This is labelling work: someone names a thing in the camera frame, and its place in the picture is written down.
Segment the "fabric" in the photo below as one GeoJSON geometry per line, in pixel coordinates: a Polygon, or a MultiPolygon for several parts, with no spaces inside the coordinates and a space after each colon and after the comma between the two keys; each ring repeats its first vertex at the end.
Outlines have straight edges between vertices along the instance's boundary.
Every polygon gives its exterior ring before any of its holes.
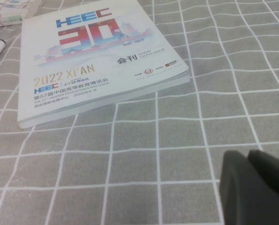
{"type": "Polygon", "coordinates": [[[0,225],[223,224],[224,152],[279,158],[279,0],[139,2],[191,82],[26,130],[21,26],[0,27],[0,225]]]}

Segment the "magazine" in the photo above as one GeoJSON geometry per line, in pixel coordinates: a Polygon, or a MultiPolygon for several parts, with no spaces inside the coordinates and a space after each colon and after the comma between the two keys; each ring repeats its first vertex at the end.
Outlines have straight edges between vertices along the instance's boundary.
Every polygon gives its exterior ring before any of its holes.
{"type": "Polygon", "coordinates": [[[18,123],[28,128],[190,81],[136,0],[100,0],[22,23],[18,123]]]}

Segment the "small logo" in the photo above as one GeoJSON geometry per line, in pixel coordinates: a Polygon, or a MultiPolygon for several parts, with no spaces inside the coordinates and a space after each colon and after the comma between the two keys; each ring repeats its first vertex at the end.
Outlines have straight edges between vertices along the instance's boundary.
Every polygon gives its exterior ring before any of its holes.
{"type": "Polygon", "coordinates": [[[146,69],[146,70],[145,70],[145,74],[151,74],[152,72],[153,72],[152,69],[146,69]]]}
{"type": "Polygon", "coordinates": [[[177,63],[177,62],[178,62],[178,61],[175,60],[175,61],[172,61],[172,62],[170,62],[170,63],[165,64],[165,66],[166,66],[166,67],[172,66],[172,65],[174,65],[174,64],[177,63]]]}

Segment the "book cover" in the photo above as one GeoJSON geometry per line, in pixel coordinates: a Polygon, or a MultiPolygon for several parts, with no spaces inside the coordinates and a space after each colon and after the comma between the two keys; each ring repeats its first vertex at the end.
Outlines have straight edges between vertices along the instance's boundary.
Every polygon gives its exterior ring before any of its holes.
{"type": "Polygon", "coordinates": [[[42,0],[0,0],[0,26],[22,23],[34,15],[42,0]]]}
{"type": "Polygon", "coordinates": [[[18,121],[132,91],[189,68],[136,0],[23,21],[18,121]]]}

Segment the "black plastic object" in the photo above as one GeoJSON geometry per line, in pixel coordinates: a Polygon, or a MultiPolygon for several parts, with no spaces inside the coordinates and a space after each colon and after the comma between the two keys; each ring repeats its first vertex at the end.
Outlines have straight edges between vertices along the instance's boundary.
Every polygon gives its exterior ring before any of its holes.
{"type": "Polygon", "coordinates": [[[279,160],[260,151],[227,151],[220,197],[225,225],[279,225],[279,160]]]}

